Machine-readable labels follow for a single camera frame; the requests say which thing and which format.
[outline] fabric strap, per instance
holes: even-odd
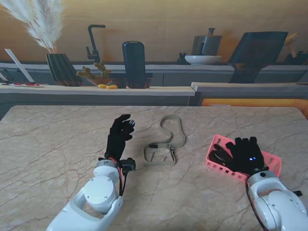
[[[180,136],[181,136],[181,139],[182,139],[181,142],[172,142],[171,132],[162,127],[162,124],[166,120],[169,120],[169,119],[175,120],[177,122],[179,132],[180,132]],[[177,160],[176,160],[175,155],[174,155],[174,150],[176,148],[183,147],[184,144],[185,144],[186,138],[185,138],[185,135],[182,131],[180,118],[177,115],[168,115],[168,116],[165,116],[164,118],[162,118],[160,123],[159,123],[159,130],[162,133],[164,133],[165,135],[167,135],[169,138],[165,141],[150,143],[143,148],[145,166],[163,166],[163,165],[173,166],[173,165],[175,165],[177,163]],[[166,161],[166,157],[165,157],[163,161],[153,161],[155,153],[152,154],[151,159],[148,159],[147,156],[146,156],[146,149],[148,149],[148,148],[167,148],[170,151],[172,160]]]

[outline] black faucet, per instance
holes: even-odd
[[[106,28],[106,26],[105,25],[90,25],[88,27],[88,31],[89,31],[89,35],[90,35],[90,39],[91,39],[91,43],[92,43],[92,47],[93,47],[93,54],[90,53],[89,47],[86,47],[87,53],[88,53],[88,59],[94,59],[96,63],[100,63],[100,61],[101,61],[100,55],[98,54],[98,50],[96,50],[94,37],[93,37],[93,34],[92,34],[92,28],[93,27]]]

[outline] kettle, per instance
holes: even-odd
[[[207,35],[194,37],[192,55],[216,56],[222,36],[214,35],[215,28],[209,28]]]

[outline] plastic basket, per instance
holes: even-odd
[[[247,178],[247,175],[239,173],[239,172],[232,172],[230,169],[228,169],[227,167],[217,164],[211,160],[209,160],[208,156],[210,154],[210,152],[212,150],[215,150],[214,148],[214,144],[218,143],[224,150],[226,150],[228,152],[228,154],[230,156],[232,156],[232,154],[230,153],[230,150],[226,147],[226,143],[235,143],[233,140],[230,140],[226,137],[220,136],[220,135],[215,135],[212,142],[211,142],[211,146],[207,152],[206,155],[206,166],[208,166],[209,168],[212,168],[218,172],[221,172],[224,175],[228,175],[230,177],[233,177],[237,180],[241,180],[241,181],[245,181]],[[264,162],[265,165],[269,167],[270,171],[274,172],[274,174],[278,177],[280,175],[280,171],[281,171],[281,159],[275,155],[266,153],[264,151],[261,151],[262,155],[264,156]]]

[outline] lemon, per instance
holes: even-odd
[[[117,89],[117,85],[110,85],[106,87],[107,89]]]
[[[105,84],[100,84],[100,85],[98,85],[98,87],[101,88],[101,89],[104,89],[104,88],[106,88],[106,85]]]

